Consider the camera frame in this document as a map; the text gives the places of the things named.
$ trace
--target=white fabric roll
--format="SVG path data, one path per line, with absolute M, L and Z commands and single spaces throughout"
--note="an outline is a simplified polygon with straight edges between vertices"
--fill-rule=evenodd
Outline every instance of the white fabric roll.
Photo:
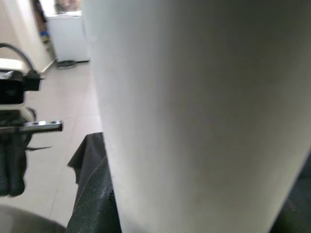
M 250 2 L 83 1 L 123 233 L 273 224 L 311 142 L 311 8 Z

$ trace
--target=white appliance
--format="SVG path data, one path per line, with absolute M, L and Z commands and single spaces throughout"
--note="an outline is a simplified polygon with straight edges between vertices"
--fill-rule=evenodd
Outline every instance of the white appliance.
M 47 17 L 48 31 L 58 62 L 89 61 L 86 32 L 81 11 Z

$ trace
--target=tiled floor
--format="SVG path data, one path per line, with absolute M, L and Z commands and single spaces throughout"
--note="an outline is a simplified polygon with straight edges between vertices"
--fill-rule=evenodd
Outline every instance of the tiled floor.
M 86 134 L 101 131 L 101 122 L 88 63 L 66 70 L 53 67 L 44 78 L 40 92 L 27 94 L 27 106 L 36 109 L 38 120 L 63 120 L 64 131 L 33 136 L 30 146 L 52 148 L 28 153 L 24 194 L 0 198 L 0 204 L 24 209 L 66 226 L 77 191 L 74 171 L 67 163 Z

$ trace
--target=white floor tile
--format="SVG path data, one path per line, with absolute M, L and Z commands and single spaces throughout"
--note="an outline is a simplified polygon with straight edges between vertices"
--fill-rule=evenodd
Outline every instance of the white floor tile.
M 75 181 L 74 170 L 69 167 L 64 168 L 50 213 L 50 219 L 57 221 L 63 226 L 67 226 L 74 208 L 78 189 Z

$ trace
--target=black mesh fabric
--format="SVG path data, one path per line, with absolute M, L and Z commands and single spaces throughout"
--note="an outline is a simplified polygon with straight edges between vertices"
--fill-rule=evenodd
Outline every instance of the black mesh fabric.
M 88 135 L 69 166 L 75 168 L 81 191 L 66 232 L 121 233 L 102 134 Z
M 311 233 L 311 156 L 270 233 Z

